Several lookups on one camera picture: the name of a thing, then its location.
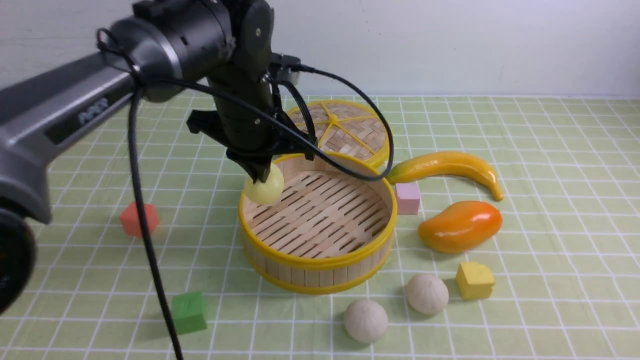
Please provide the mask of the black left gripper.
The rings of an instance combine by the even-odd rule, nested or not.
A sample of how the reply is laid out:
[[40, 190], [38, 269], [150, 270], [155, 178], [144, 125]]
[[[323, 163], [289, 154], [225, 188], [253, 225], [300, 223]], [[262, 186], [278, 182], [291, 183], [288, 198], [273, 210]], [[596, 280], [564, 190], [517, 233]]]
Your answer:
[[[246, 71], [233, 64], [215, 69], [206, 80], [215, 91], [245, 101], [316, 145], [317, 137], [310, 114], [302, 117], [306, 124], [303, 131], [297, 128], [282, 107], [278, 86], [294, 89], [297, 78], [290, 64], [270, 63], [258, 80], [250, 79]], [[288, 132], [279, 129], [272, 121], [263, 120], [253, 111], [221, 96], [214, 96], [214, 104], [214, 111], [192, 111], [186, 121], [187, 128], [191, 133], [203, 133], [231, 150], [236, 164], [251, 178], [251, 182], [266, 183], [273, 157], [302, 154], [307, 160], [314, 159], [312, 150], [293, 141]]]

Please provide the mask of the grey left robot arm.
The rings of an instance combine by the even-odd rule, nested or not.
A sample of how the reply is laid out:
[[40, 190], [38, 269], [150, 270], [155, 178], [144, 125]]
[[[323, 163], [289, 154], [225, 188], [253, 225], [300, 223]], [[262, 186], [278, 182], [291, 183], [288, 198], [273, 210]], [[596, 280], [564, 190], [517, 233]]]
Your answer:
[[1, 310], [34, 271], [35, 237], [26, 223], [52, 218], [48, 164], [131, 104], [171, 100], [201, 79], [219, 95], [216, 111], [194, 111], [187, 125], [227, 148], [253, 180], [265, 181], [277, 155], [310, 150], [278, 103], [301, 60], [272, 51], [275, 12], [265, 0], [140, 0], [131, 16], [97, 32], [96, 53], [1, 91]]

